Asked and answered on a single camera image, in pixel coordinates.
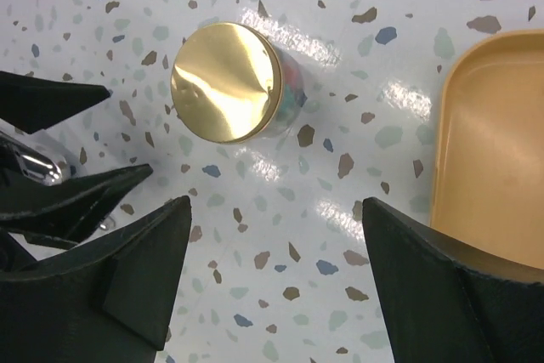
jar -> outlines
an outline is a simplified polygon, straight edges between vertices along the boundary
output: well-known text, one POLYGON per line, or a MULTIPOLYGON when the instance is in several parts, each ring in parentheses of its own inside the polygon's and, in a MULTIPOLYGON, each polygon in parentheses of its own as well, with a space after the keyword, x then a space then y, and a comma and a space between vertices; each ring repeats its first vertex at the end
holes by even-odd
POLYGON ((244 25, 192 34, 173 64, 174 107, 202 139, 234 144, 287 130, 306 101, 297 61, 244 25))

table surface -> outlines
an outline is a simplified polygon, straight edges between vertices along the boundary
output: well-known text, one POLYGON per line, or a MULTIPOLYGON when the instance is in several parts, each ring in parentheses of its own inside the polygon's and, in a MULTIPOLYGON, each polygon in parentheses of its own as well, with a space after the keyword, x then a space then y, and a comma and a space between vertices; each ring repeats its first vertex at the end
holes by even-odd
POLYGON ((113 91, 46 136, 80 175, 152 165, 115 210, 118 226, 190 196, 190 247, 158 362, 383 363, 393 356, 361 201, 377 196, 427 223, 448 70, 494 32, 538 27, 543 2, 0 0, 0 61, 113 91), (220 20, 255 27, 304 67, 308 101, 280 137, 213 145, 171 110, 182 39, 220 20))

